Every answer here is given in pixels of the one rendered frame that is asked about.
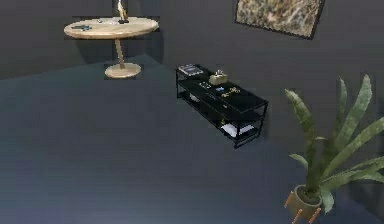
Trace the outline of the black low shelf table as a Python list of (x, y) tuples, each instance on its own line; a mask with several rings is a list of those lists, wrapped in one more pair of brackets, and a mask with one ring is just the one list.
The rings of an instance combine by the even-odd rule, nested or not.
[[(258, 138), (263, 128), (269, 102), (231, 81), (212, 85), (209, 83), (209, 77), (213, 75), (213, 72), (199, 64), (193, 65), (199, 67), (203, 73), (188, 76), (179, 70), (180, 66), (175, 68), (176, 97), (183, 99), (231, 139), (235, 148)], [(224, 91), (217, 92), (215, 89), (218, 87), (223, 87)], [(241, 92), (232, 93), (229, 97), (221, 97), (221, 94), (228, 92), (231, 87), (236, 87)], [(233, 124), (237, 130), (247, 125), (252, 125), (253, 129), (231, 137), (222, 129), (225, 124)]]

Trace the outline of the gold statuette on black base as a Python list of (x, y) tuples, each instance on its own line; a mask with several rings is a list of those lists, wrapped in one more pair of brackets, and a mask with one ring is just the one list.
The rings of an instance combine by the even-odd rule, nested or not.
[(117, 10), (120, 15), (120, 20), (118, 21), (120, 24), (129, 23), (127, 11), (124, 9), (122, 0), (118, 0)]

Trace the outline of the white paper stack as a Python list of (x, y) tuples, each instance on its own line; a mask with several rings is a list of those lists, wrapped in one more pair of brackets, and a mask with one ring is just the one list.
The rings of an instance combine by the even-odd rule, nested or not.
[(248, 132), (253, 129), (252, 125), (247, 125), (240, 130), (237, 130), (237, 128), (233, 124), (225, 124), (222, 126), (222, 129), (228, 133), (231, 137), (236, 137), (238, 134), (243, 134), (245, 132)]

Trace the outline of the round wooden pedestal table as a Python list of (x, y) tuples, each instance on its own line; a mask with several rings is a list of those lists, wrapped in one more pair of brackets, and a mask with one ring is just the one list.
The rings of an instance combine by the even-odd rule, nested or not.
[[(64, 27), (64, 33), (75, 39), (113, 40), (119, 63), (106, 68), (105, 75), (109, 78), (122, 79), (136, 76), (141, 67), (135, 63), (124, 61), (120, 40), (149, 34), (159, 28), (157, 21), (143, 17), (129, 17), (129, 23), (120, 24), (118, 17), (96, 18), (71, 23)], [(71, 29), (72, 26), (89, 25), (92, 29), (82, 31)]]

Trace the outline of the framed mottled wall picture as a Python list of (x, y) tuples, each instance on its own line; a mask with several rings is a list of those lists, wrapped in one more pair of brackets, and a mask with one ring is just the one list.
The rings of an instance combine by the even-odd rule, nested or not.
[(235, 22), (311, 40), (325, 0), (237, 0)]

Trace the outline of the green potted house plant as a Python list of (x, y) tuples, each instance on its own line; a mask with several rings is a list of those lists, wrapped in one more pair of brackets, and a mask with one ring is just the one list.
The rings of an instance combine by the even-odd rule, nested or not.
[(360, 133), (355, 132), (371, 102), (370, 77), (368, 75), (363, 77), (351, 109), (346, 108), (345, 82), (340, 80), (339, 83), (337, 116), (332, 135), (328, 138), (316, 133), (312, 114), (300, 96), (292, 90), (285, 91), (305, 137), (305, 153), (290, 156), (301, 163), (306, 170), (305, 182), (295, 186), (284, 203), (284, 207), (293, 215), (291, 224), (297, 224), (300, 219), (313, 224), (319, 214), (329, 213), (334, 206), (332, 192), (352, 181), (371, 180), (384, 183), (384, 175), (380, 173), (384, 169), (384, 156), (368, 159), (344, 171), (337, 170), (365, 143), (384, 131), (384, 117), (382, 117)]

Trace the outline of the gold keys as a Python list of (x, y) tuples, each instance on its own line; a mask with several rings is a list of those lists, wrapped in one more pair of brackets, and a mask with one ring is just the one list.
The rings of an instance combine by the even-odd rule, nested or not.
[(232, 93), (240, 93), (241, 90), (236, 87), (231, 87), (228, 92), (221, 94), (221, 97), (229, 97)]

